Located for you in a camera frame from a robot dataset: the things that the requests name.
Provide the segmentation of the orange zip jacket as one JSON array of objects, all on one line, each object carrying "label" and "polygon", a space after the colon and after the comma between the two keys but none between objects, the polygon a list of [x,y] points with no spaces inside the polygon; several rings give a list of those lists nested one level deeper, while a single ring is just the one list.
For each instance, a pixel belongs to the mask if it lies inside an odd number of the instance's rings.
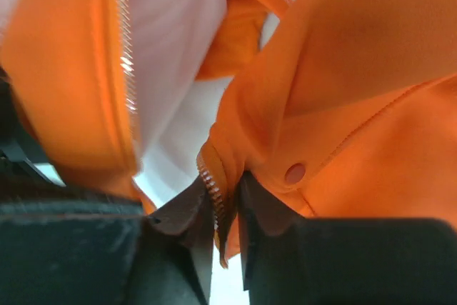
[{"label": "orange zip jacket", "polygon": [[456,0],[1,0],[13,103],[61,178],[141,203],[196,162],[220,262],[251,172],[302,216],[456,225]]}]

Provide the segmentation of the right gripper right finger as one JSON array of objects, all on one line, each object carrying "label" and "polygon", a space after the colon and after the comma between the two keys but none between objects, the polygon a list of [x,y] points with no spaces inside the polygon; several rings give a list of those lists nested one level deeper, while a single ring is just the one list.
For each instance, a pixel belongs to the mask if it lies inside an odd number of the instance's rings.
[{"label": "right gripper right finger", "polygon": [[238,186],[252,304],[454,304],[456,232],[436,219],[308,219],[251,175]]}]

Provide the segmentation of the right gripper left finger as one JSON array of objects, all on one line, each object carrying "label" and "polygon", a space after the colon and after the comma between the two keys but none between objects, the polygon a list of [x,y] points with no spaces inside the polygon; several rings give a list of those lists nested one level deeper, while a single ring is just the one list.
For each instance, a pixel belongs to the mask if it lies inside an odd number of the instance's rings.
[{"label": "right gripper left finger", "polygon": [[88,189],[1,178],[3,304],[207,304],[213,219],[196,179],[153,214]]}]

